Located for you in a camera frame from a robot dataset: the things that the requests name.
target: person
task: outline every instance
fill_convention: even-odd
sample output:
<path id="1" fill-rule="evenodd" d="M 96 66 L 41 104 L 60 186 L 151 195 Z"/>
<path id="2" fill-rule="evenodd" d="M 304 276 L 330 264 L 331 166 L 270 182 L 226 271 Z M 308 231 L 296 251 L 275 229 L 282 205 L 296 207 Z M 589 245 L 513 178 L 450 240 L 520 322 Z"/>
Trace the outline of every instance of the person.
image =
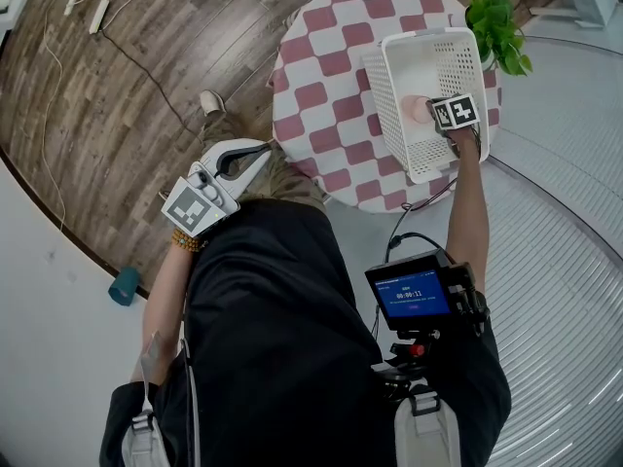
<path id="1" fill-rule="evenodd" d="M 218 95 L 204 92 L 202 107 L 206 140 L 239 135 Z M 452 137 L 461 156 L 447 250 L 472 266 L 483 296 L 489 225 L 478 150 L 471 131 Z M 200 252 L 180 247 L 176 235 L 145 306 L 141 353 L 153 334 L 162 341 L 149 396 L 166 456 L 192 465 L 188 381 L 176 356 L 184 313 L 202 465 L 395 465 L 395 407 L 371 370 L 381 352 L 357 312 L 322 193 L 279 150 L 267 173 L 269 198 L 242 199 Z M 491 324 L 479 339 L 462 330 L 436 343 L 426 377 L 457 415 L 462 465 L 481 466 L 509 415 L 510 392 Z M 102 466 L 124 465 L 122 441 L 143 399 L 135 370 L 112 394 Z"/>

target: sleeve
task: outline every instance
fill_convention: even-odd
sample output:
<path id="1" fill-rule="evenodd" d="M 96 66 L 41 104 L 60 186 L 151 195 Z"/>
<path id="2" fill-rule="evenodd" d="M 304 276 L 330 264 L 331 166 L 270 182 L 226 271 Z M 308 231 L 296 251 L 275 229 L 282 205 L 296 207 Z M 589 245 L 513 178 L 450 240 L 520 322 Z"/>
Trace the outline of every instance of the sleeve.
<path id="1" fill-rule="evenodd" d="M 480 338 L 462 320 L 442 334 L 431 348 L 426 377 L 457 415 L 461 465 L 486 465 L 511 410 L 491 322 Z"/>
<path id="2" fill-rule="evenodd" d="M 152 402 L 157 390 L 157 385 L 149 384 L 149 395 Z M 99 451 L 99 465 L 101 467 L 125 467 L 121 454 L 121 444 L 132 419 L 143 410 L 144 399 L 143 382 L 125 384 L 113 392 Z"/>

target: checkered tablecloth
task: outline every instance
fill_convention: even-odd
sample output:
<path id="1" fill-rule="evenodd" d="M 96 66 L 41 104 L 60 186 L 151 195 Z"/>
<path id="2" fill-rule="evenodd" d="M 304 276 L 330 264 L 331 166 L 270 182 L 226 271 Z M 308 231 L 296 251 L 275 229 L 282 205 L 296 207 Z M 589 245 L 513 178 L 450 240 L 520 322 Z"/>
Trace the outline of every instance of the checkered tablecloth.
<path id="1" fill-rule="evenodd" d="M 361 52 L 388 35 L 449 26 L 451 15 L 464 10 L 458 0 L 304 6 L 281 41 L 269 81 L 273 137 L 288 160 L 327 194 L 370 212 L 400 211 L 403 202 L 424 201 L 445 187 L 454 170 L 415 185 L 387 150 Z M 485 72 L 490 126 L 499 123 L 499 85 L 498 70 Z"/>

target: wooden floor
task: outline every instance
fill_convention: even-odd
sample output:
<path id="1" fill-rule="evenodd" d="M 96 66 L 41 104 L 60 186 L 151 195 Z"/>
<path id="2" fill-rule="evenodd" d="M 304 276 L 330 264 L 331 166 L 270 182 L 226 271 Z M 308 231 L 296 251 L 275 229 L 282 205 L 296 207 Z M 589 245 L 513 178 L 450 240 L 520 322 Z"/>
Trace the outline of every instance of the wooden floor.
<path id="1" fill-rule="evenodd" d="M 44 113 L 58 74 L 42 44 L 51 1 L 28 1 L 0 59 L 0 146 L 60 216 L 41 158 Z M 111 10 L 124 1 L 112 0 Z M 133 0 L 106 32 L 151 71 L 192 130 L 202 124 L 199 92 L 215 89 L 241 114 L 250 136 L 268 139 L 272 95 L 265 84 L 282 22 L 308 1 Z M 522 0 L 519 20 L 528 19 L 527 5 L 550 1 Z M 100 34 L 87 33 L 99 0 L 68 18 L 66 2 L 58 0 L 50 12 L 50 47 L 64 76 L 46 138 L 65 226 L 105 263 L 137 268 L 149 289 L 172 230 L 157 192 L 188 170 L 202 146 L 141 69 Z"/>

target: camouflage pants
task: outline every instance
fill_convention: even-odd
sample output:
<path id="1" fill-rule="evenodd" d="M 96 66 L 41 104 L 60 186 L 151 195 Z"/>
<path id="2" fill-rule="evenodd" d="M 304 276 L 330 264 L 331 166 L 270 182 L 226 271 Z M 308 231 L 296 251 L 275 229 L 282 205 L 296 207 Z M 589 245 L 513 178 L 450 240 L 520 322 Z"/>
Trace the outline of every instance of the camouflage pants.
<path id="1" fill-rule="evenodd" d="M 204 143 L 204 150 L 207 151 L 217 142 L 243 136 L 244 128 L 235 116 L 215 111 L 207 115 L 200 138 Z M 268 163 L 251 182 L 239 201 L 276 198 L 313 206 L 324 213 L 322 191 L 309 177 L 286 162 L 283 150 L 276 143 L 272 142 L 271 146 L 273 150 Z M 239 166 L 235 167 L 234 171 L 244 169 L 245 166 L 244 159 L 239 160 Z"/>

